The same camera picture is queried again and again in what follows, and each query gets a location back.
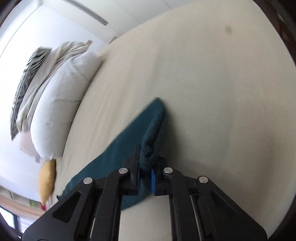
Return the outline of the zebra pattern pillow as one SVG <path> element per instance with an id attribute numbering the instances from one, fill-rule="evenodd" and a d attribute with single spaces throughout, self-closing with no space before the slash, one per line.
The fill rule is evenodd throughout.
<path id="1" fill-rule="evenodd" d="M 11 140 L 16 137 L 18 133 L 18 129 L 16 127 L 16 119 L 18 116 L 18 112 L 20 109 L 20 105 L 23 101 L 25 93 L 27 92 L 31 81 L 39 70 L 41 64 L 45 61 L 46 57 L 51 53 L 51 48 L 39 47 L 29 58 L 25 69 L 23 71 L 23 75 L 21 77 L 20 83 L 18 84 L 17 91 L 15 93 L 13 106 L 11 109 L 11 117 L 10 117 L 10 134 Z"/>

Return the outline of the white folded duvet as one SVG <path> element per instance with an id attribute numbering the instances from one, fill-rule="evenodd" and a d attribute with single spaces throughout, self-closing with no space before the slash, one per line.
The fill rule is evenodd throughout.
<path id="1" fill-rule="evenodd" d="M 17 134 L 29 133 L 45 160 L 62 157 L 76 112 L 102 63 L 101 57 L 88 51 L 91 44 L 91 40 L 64 42 L 52 50 L 20 105 Z"/>

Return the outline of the dark green knit garment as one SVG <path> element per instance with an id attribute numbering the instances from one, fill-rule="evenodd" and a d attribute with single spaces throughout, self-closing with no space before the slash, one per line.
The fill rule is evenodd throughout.
<path id="1" fill-rule="evenodd" d="M 132 157 L 136 145 L 140 145 L 140 189 L 137 196 L 124 196 L 121 210 L 142 202 L 151 193 L 151 170 L 159 161 L 163 137 L 167 128 L 168 113 L 163 101 L 154 99 L 132 123 L 130 123 L 107 147 L 107 149 L 66 185 L 58 200 L 62 200 L 80 181 L 86 177 L 100 179 L 123 167 L 124 161 Z"/>

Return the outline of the beige bed sheet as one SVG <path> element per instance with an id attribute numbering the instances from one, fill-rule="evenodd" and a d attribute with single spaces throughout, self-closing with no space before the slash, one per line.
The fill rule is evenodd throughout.
<path id="1" fill-rule="evenodd" d="M 105 46 L 76 113 L 55 195 L 156 97 L 161 156 L 205 175 L 270 237 L 295 198 L 295 63 L 254 1 L 196 1 Z"/>

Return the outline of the mustard yellow pillow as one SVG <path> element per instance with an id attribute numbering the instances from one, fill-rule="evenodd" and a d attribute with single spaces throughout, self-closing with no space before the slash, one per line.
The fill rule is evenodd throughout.
<path id="1" fill-rule="evenodd" d="M 47 200 L 51 196 L 56 179 L 56 160 L 51 159 L 45 161 L 39 170 L 39 196 L 40 202 L 45 206 Z"/>

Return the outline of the white wardrobe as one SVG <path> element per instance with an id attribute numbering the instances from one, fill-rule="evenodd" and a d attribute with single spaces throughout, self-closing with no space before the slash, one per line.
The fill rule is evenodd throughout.
<path id="1" fill-rule="evenodd" d="M 42 1 L 100 40 L 109 42 L 129 30 L 190 1 Z"/>

